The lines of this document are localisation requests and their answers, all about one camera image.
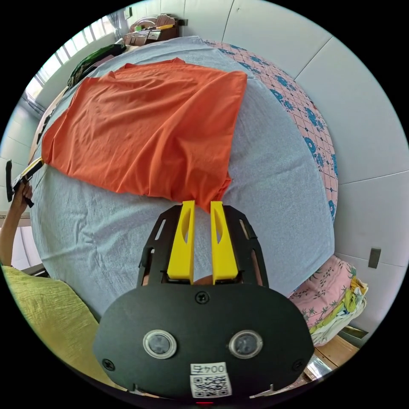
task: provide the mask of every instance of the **orange cloth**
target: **orange cloth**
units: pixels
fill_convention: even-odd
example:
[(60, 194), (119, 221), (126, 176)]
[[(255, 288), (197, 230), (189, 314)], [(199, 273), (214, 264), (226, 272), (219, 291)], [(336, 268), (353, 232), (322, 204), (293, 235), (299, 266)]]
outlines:
[(241, 71), (183, 60), (85, 78), (42, 142), (45, 163), (117, 193), (195, 200), (210, 211), (231, 182)]

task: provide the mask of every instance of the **label sticker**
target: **label sticker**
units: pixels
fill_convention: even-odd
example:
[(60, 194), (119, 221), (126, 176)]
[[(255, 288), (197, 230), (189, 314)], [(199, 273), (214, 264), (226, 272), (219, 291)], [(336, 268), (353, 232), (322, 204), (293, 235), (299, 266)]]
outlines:
[(231, 396), (226, 362), (190, 364), (190, 388), (193, 397)]

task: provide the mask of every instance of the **pile of clothes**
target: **pile of clothes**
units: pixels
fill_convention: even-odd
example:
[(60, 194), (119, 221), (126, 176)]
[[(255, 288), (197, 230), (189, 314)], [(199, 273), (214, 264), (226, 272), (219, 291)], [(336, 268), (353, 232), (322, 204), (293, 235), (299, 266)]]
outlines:
[(368, 285), (356, 274), (354, 266), (334, 255), (289, 297), (315, 346), (329, 342), (365, 309)]

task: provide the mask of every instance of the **folded clothes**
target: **folded clothes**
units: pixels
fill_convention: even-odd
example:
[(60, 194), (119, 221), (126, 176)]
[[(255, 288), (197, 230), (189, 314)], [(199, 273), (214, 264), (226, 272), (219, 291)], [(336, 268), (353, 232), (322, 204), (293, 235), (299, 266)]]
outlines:
[(314, 328), (342, 302), (355, 276), (355, 267), (333, 255), (289, 299)]
[(231, 179), (242, 71), (183, 60), (125, 64), (85, 78), (42, 140), (45, 163), (116, 193), (195, 200), (210, 211)]
[(310, 328), (314, 346), (321, 346), (334, 338), (345, 326), (357, 318), (366, 307), (368, 285), (354, 277), (351, 287), (339, 305), (315, 327)]

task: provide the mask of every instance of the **wall switch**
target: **wall switch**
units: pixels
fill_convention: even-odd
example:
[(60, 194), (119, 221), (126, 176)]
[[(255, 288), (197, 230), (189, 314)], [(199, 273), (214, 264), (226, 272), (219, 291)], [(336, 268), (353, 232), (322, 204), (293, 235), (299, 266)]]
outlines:
[(371, 253), (369, 255), (368, 267), (376, 268), (378, 267), (380, 257), (380, 248), (371, 248)]

